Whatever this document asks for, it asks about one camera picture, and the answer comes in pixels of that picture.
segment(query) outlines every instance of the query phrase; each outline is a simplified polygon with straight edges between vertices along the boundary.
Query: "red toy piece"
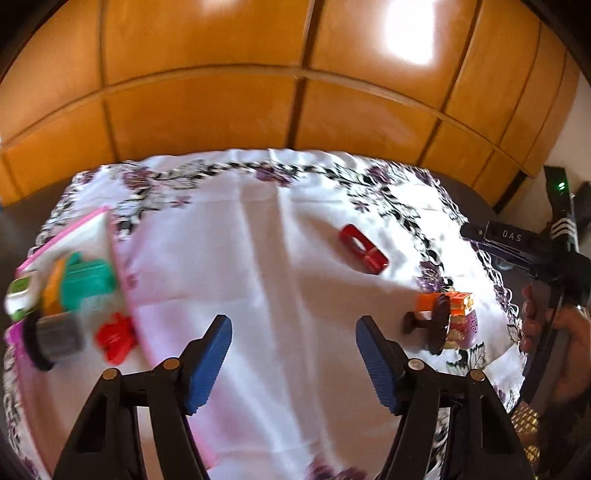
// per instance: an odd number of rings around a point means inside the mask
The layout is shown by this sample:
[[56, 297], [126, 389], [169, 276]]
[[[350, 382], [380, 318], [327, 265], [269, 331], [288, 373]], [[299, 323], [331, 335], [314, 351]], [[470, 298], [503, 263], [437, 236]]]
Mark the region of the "red toy piece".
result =
[[113, 319], [114, 323], [105, 323], [96, 332], [95, 340], [105, 351], [107, 361], [112, 365], [120, 365], [138, 341], [135, 338], [131, 317], [116, 312]]
[[339, 238], [349, 250], [363, 260], [367, 273], [379, 275], [388, 266], [386, 256], [355, 225], [345, 226], [340, 231]]

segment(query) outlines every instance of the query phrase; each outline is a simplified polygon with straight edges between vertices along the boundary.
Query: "orange toy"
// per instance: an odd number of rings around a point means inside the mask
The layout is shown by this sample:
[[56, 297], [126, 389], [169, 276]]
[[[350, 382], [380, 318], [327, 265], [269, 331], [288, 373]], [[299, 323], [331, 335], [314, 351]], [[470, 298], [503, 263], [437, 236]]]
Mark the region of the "orange toy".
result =
[[60, 283], [66, 271], [65, 257], [59, 258], [53, 265], [53, 270], [49, 275], [45, 289], [43, 290], [43, 298], [41, 306], [43, 307], [43, 316], [56, 315], [62, 313], [63, 309], [60, 304]]
[[[417, 316], [424, 317], [428, 312], [429, 314], [433, 310], [435, 301], [441, 295], [440, 293], [424, 293], [419, 295], [417, 303], [415, 305], [414, 312]], [[448, 291], [445, 295], [449, 297], [451, 315], [468, 315], [474, 310], [474, 297], [471, 293], [462, 293], [459, 291]]]

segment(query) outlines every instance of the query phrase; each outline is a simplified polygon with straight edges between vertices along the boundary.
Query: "floral pattern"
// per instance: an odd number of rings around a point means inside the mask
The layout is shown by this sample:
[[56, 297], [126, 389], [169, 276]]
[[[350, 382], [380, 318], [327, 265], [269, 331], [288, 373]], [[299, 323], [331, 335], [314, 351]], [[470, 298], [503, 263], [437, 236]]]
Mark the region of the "floral pattern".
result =
[[41, 480], [35, 463], [21, 448], [21, 422], [22, 404], [21, 394], [18, 389], [17, 362], [15, 357], [15, 346], [9, 345], [4, 353], [4, 372], [2, 376], [4, 385], [4, 413], [8, 429], [8, 443], [17, 454], [19, 460], [29, 470], [35, 480]]
[[347, 468], [341, 472], [336, 472], [334, 468], [328, 466], [322, 457], [314, 459], [308, 467], [307, 480], [369, 480], [367, 472], [358, 468]]
[[[445, 275], [444, 265], [434, 242], [428, 239], [416, 222], [418, 212], [410, 205], [401, 202], [392, 188], [399, 184], [417, 179], [420, 183], [435, 188], [440, 196], [443, 210], [450, 219], [459, 225], [467, 221], [452, 201], [449, 194], [441, 187], [428, 170], [423, 168], [367, 159], [365, 171], [357, 171], [338, 164], [331, 167], [315, 165], [282, 164], [270, 161], [228, 162], [206, 164], [204, 161], [190, 161], [179, 168], [157, 172], [133, 161], [122, 164], [103, 166], [113, 180], [121, 181], [130, 190], [129, 198], [112, 208], [115, 215], [119, 239], [128, 238], [142, 221], [147, 212], [166, 208], [184, 208], [191, 203], [191, 196], [182, 191], [198, 189], [201, 182], [228, 170], [254, 173], [256, 179], [277, 183], [280, 187], [290, 187], [303, 175], [317, 174], [333, 180], [346, 191], [353, 208], [360, 213], [376, 212], [382, 217], [393, 217], [414, 239], [415, 247], [421, 255], [418, 286], [425, 292], [445, 292], [453, 289], [453, 280]], [[82, 172], [76, 175], [71, 185], [51, 213], [49, 220], [41, 228], [36, 245], [29, 251], [29, 256], [47, 243], [58, 227], [67, 225], [74, 214], [73, 205], [82, 187], [94, 178], [97, 171]], [[488, 277], [493, 282], [496, 299], [508, 318], [508, 332], [514, 342], [519, 341], [521, 321], [519, 310], [511, 303], [511, 292], [502, 282], [500, 273], [491, 264], [490, 256], [473, 245], [475, 254], [483, 265]], [[128, 278], [130, 288], [137, 284], [137, 278]], [[459, 351], [459, 359], [447, 363], [447, 370], [452, 374], [466, 375], [472, 368], [485, 367], [485, 345], [480, 343], [468, 351]], [[507, 402], [512, 399], [499, 390], [499, 398]], [[436, 441], [431, 455], [431, 467], [440, 465], [444, 456], [449, 417], [442, 414], [438, 419]], [[320, 460], [311, 465], [310, 480], [365, 480], [366, 473], [357, 469], [336, 472]]]
[[470, 370], [483, 370], [485, 362], [484, 343], [478, 343], [469, 350], [458, 350], [460, 358], [455, 362], [446, 362], [447, 371], [453, 375], [465, 377]]
[[256, 171], [256, 179], [260, 181], [274, 181], [281, 187], [290, 186], [297, 178], [295, 170], [284, 170], [273, 165], [262, 166]]

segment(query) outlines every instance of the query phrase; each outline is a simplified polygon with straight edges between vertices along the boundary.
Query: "tablecloth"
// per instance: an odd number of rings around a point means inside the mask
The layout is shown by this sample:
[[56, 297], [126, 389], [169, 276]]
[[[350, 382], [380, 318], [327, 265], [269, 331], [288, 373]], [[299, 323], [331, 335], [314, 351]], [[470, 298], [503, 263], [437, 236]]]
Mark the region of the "tablecloth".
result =
[[[356, 347], [354, 326], [364, 314], [409, 357], [460, 375], [484, 369], [507, 409], [517, 400], [518, 309], [488, 255], [461, 240], [466, 219], [427, 170], [292, 150], [102, 166], [74, 177], [30, 254], [102, 206], [115, 216], [134, 325], [150, 364], [179, 355], [215, 315], [233, 320], [210, 400], [190, 419], [218, 455], [213, 480], [374, 478], [398, 420], [378, 402]], [[380, 276], [365, 274], [337, 240], [349, 223], [389, 258]], [[451, 286], [475, 294], [478, 342], [467, 352], [432, 356], [423, 332], [402, 334], [402, 316], [422, 291]], [[63, 444], [27, 422], [12, 364], [9, 349], [10, 440], [37, 466], [35, 474], [48, 478], [54, 465], [40, 466], [39, 458], [57, 458]], [[51, 405], [47, 415], [65, 432], [82, 406], [65, 394], [37, 402]], [[440, 420], [433, 478], [444, 410]], [[150, 478], [161, 478], [154, 450], [145, 457]]]

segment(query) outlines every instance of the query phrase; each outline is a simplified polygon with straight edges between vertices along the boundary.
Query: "teal toy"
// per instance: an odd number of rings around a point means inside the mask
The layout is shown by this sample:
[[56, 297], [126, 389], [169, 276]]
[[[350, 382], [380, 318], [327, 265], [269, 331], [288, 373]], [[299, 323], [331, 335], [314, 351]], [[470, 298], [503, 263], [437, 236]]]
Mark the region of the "teal toy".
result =
[[60, 303], [65, 312], [80, 308], [82, 300], [95, 295], [112, 293], [117, 279], [104, 260], [82, 260], [82, 254], [72, 254], [66, 262], [66, 272], [60, 284]]

